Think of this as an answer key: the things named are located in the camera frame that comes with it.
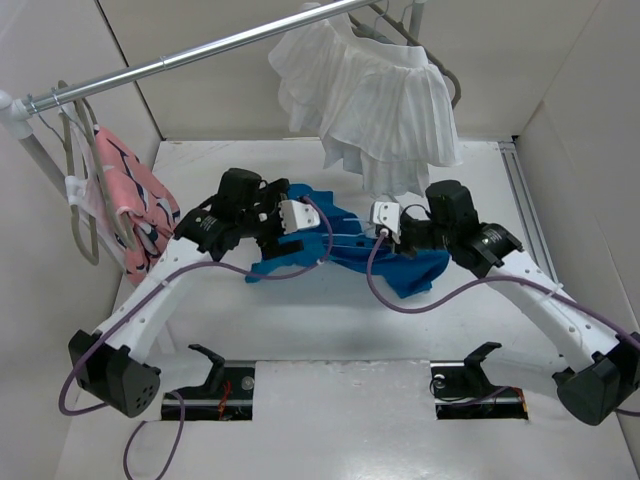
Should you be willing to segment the light blue wire hanger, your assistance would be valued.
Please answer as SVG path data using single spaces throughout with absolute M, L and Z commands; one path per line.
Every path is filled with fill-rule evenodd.
M 375 244 L 375 225 L 358 217 L 335 217 L 330 220 L 333 247 L 371 249 Z

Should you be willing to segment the blue t shirt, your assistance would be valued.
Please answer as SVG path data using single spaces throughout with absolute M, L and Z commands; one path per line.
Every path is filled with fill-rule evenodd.
M 345 210 L 334 203 L 334 193 L 331 191 L 318 191 L 306 184 L 293 184 L 289 188 L 289 197 L 298 199 L 309 197 L 330 220 L 335 217 L 357 217 L 353 212 Z M 315 229 L 303 230 L 285 236 L 285 240 L 301 240 L 303 249 L 292 255 L 275 259 L 261 259 L 251 266 L 252 274 L 245 277 L 247 283 L 257 283 L 263 276 L 274 276 L 284 267 L 309 267 L 320 260 L 333 245 L 332 235 L 328 234 L 327 227 L 320 225 Z M 366 264 L 371 249 L 346 249 L 332 246 L 329 260 L 349 270 L 362 273 L 366 272 Z M 402 299 L 418 293 L 429 291 L 432 283 L 447 269 L 450 255 L 442 250 L 421 251 L 415 258 L 396 254 L 388 246 L 381 246 L 377 251 L 372 273 L 382 277 L 387 285 Z

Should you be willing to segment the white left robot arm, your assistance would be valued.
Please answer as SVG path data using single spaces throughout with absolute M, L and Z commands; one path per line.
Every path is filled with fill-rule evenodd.
M 222 267 L 223 257 L 241 240 L 252 238 L 262 249 L 274 246 L 295 227 L 318 225 L 313 208 L 288 196 L 290 183 L 266 182 L 245 169 L 231 168 L 216 194 L 186 213 L 164 252 L 133 294 L 93 332 L 77 331 L 68 344 L 72 370 L 63 383 L 58 408 L 66 416 L 72 384 L 129 418 L 141 415 L 158 396 L 212 396 L 222 387 L 225 360 L 193 343 L 183 351 L 150 355 L 167 320 L 195 283 L 196 275 Z M 301 209 L 309 218 L 296 215 Z

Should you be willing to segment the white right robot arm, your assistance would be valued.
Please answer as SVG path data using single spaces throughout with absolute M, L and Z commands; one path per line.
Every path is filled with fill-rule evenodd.
M 560 403 L 596 426 L 639 388 L 639 335 L 579 304 L 547 276 L 522 242 L 498 223 L 482 222 L 469 189 L 457 180 L 425 191 L 425 218 L 398 207 L 391 224 L 397 252 L 442 250 L 515 305 L 565 361 L 553 374 Z

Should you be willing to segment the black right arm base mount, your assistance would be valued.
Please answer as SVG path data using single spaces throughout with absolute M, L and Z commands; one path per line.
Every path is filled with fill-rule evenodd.
M 430 363 L 429 391 L 437 420 L 529 420 L 523 391 L 492 384 L 482 368 L 501 347 L 485 342 L 462 360 Z

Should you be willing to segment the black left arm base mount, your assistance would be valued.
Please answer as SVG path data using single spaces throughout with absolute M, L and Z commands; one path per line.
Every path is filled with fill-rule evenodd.
M 178 390 L 185 404 L 186 421 L 251 421 L 256 376 L 254 361 L 227 362 L 222 356 L 199 344 L 190 352 L 204 355 L 211 364 L 201 386 Z

